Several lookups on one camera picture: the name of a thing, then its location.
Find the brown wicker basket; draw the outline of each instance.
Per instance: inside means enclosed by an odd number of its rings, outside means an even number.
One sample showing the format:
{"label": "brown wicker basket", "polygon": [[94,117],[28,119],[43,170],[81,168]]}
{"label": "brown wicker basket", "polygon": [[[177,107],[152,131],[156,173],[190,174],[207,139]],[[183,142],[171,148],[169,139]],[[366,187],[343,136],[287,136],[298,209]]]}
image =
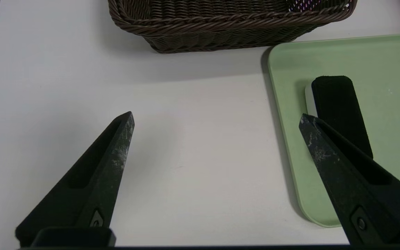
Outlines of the brown wicker basket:
{"label": "brown wicker basket", "polygon": [[357,0],[108,0],[115,24],[160,53],[274,46],[341,21]]}

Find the green tray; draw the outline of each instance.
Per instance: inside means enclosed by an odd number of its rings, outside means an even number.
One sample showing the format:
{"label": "green tray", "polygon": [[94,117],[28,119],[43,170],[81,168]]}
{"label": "green tray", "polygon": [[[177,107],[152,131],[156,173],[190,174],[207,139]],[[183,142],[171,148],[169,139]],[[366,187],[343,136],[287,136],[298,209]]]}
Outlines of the green tray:
{"label": "green tray", "polygon": [[400,35],[285,43],[268,65],[302,212],[318,225],[340,226],[298,128],[304,89],[318,76],[351,78],[374,160],[400,180]]}

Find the white table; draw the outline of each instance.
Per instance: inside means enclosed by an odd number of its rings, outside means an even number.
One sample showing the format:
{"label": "white table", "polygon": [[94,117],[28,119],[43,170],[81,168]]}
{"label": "white table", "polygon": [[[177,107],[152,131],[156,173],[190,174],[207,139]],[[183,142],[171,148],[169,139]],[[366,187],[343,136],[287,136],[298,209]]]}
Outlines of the white table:
{"label": "white table", "polygon": [[[400,33],[400,1],[360,1],[298,41]],[[135,131],[117,245],[347,243],[295,201],[268,48],[161,55],[98,0],[1,0],[0,249],[108,123]]]}

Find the black sponge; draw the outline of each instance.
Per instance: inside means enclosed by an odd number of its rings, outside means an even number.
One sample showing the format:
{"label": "black sponge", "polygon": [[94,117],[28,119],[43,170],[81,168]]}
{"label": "black sponge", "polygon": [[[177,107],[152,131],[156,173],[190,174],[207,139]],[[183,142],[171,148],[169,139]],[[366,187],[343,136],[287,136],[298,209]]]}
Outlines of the black sponge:
{"label": "black sponge", "polygon": [[346,76],[320,76],[311,84],[317,116],[373,158],[353,82]]}

